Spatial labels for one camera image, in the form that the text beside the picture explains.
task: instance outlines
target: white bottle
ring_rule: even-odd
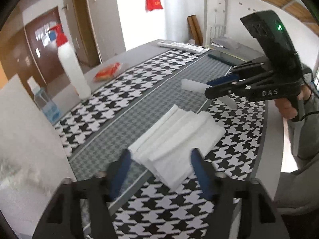
[[[71,84],[76,89],[81,100],[89,98],[91,96],[91,88],[87,84],[73,47],[61,31],[61,24],[52,27],[50,30],[56,31],[58,57]]]

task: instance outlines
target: white towel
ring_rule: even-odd
[[[192,173],[190,153],[199,148],[203,157],[225,134],[209,112],[186,112],[174,105],[129,149],[166,186],[175,190]]]

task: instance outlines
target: doorway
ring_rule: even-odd
[[[47,84],[64,73],[58,58],[55,35],[52,38],[49,31],[49,28],[60,23],[58,7],[55,7],[25,26],[31,52]]]
[[[28,79],[33,76],[41,87],[46,87],[46,84],[32,59],[23,25],[17,25],[18,22],[22,22],[22,12],[15,7],[0,31],[0,66],[6,80],[18,74],[25,90],[33,98]]]
[[[98,49],[95,44],[93,30],[87,8],[87,0],[72,0],[75,18],[79,28],[81,40],[91,68],[101,63]]]

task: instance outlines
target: cable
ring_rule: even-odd
[[[319,113],[319,111],[317,111],[317,112],[309,112],[309,113],[305,114],[305,115],[301,118],[301,120],[303,120],[304,118],[306,118],[306,117],[308,117],[308,116],[310,116],[310,115],[314,115],[314,114],[318,114],[318,113]]]
[[[312,87],[309,85],[309,84],[307,84],[307,82],[306,82],[306,80],[305,80],[305,77],[302,75],[302,80],[303,80],[303,82],[304,82],[304,84],[310,89],[310,91],[317,97],[317,99],[319,100],[319,95],[318,95],[318,93],[317,93],[317,91],[314,91],[313,89],[312,89]],[[302,118],[301,118],[301,120],[304,120],[306,117],[308,117],[308,116],[310,116],[310,115],[314,115],[314,114],[319,114],[319,111],[316,111],[316,112],[309,112],[309,113],[307,113],[307,114],[305,114]]]

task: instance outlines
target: white cylinder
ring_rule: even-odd
[[[69,42],[58,47],[58,56],[62,67],[79,94],[81,100],[91,96],[91,88],[87,84],[77,56]]]
[[[210,87],[210,85],[201,82],[196,82],[188,79],[181,80],[181,88],[186,91],[205,94],[205,90]]]

